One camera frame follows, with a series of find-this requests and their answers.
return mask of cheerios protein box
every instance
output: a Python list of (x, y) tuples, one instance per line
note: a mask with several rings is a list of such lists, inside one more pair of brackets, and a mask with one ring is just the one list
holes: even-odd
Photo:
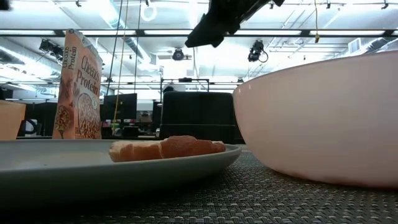
[(67, 30), (53, 138), (101, 139), (102, 59), (77, 30)]

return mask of bread roll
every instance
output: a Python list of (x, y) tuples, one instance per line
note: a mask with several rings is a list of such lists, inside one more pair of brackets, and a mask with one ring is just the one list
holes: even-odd
[(192, 136), (172, 136), (163, 141), (117, 141), (111, 145), (113, 162), (169, 159), (198, 156), (226, 150), (223, 142), (197, 140)]

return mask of black chair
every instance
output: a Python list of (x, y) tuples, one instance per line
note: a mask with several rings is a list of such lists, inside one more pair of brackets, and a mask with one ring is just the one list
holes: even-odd
[(191, 135), (234, 144), (233, 110), (230, 93), (167, 92), (162, 106), (160, 138)]

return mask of camera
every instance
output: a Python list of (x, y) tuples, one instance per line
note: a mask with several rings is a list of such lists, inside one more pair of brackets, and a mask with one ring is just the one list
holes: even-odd
[(182, 52), (182, 49), (175, 49), (172, 58), (173, 60), (183, 60), (184, 53)]
[(262, 40), (256, 40), (248, 56), (249, 62), (257, 62), (260, 59), (261, 54), (264, 52), (264, 44)]

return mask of monitor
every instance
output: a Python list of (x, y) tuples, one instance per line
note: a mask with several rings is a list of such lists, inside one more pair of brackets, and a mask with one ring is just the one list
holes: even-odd
[[(113, 120), (116, 107), (117, 95), (105, 96), (104, 104), (101, 105), (101, 120)], [(136, 119), (137, 116), (137, 93), (120, 94), (118, 99), (118, 110), (116, 119)]]

